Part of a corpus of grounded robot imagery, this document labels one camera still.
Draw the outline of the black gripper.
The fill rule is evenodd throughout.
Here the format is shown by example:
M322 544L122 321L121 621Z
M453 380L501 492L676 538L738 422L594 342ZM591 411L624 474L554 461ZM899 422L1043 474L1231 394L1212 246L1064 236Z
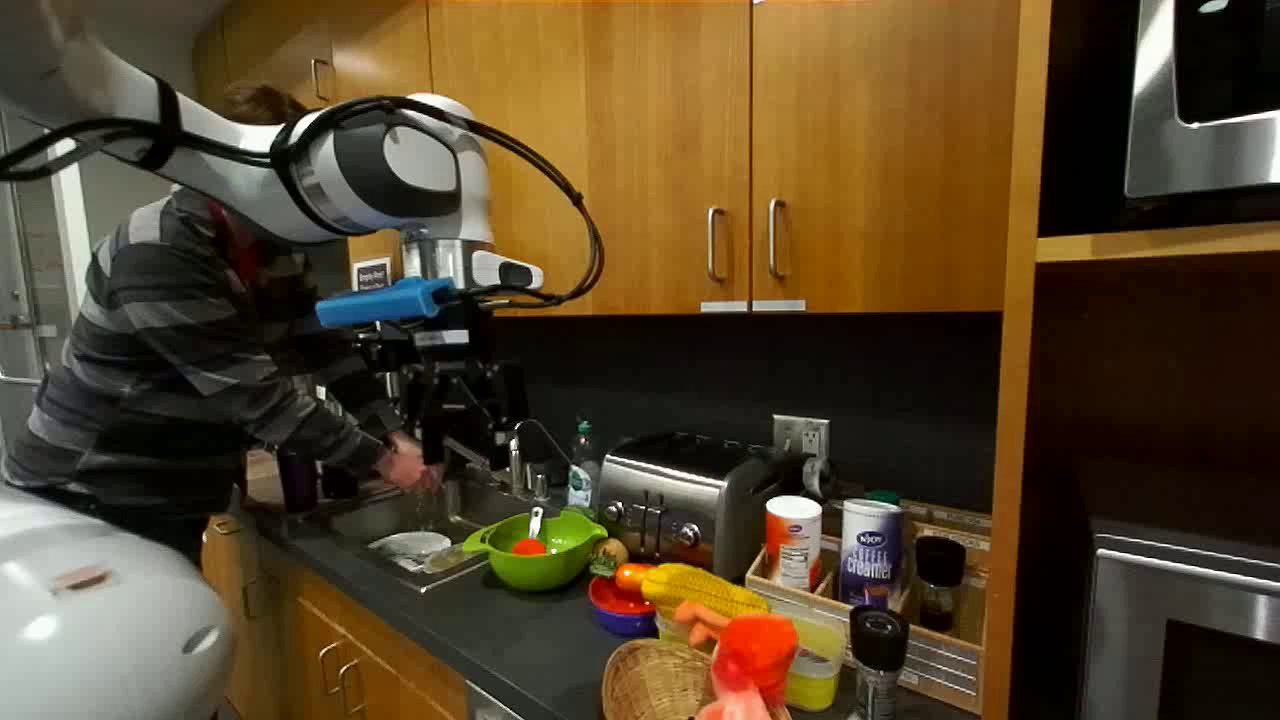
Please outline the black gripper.
M453 458L505 470L509 437L529 417L521 361L493 353L487 321L475 326L379 326L357 348L392 380L387 397L431 465Z

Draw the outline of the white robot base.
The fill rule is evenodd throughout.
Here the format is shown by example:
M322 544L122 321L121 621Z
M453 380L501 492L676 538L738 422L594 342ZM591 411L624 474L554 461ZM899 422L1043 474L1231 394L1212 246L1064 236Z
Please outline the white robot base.
M0 492L0 720L215 720L232 639L180 552Z

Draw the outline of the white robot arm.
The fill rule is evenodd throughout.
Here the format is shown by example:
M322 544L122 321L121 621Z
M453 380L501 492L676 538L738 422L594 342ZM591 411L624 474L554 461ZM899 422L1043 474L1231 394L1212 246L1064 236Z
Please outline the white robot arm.
M478 128L442 97L365 97L286 125L228 119L104 50L77 0L0 0L0 91L173 185L89 262L89 299L11 461L28 474L177 465L242 440L369 474L387 440L249 336L224 221L271 246L421 233L446 294L495 290Z

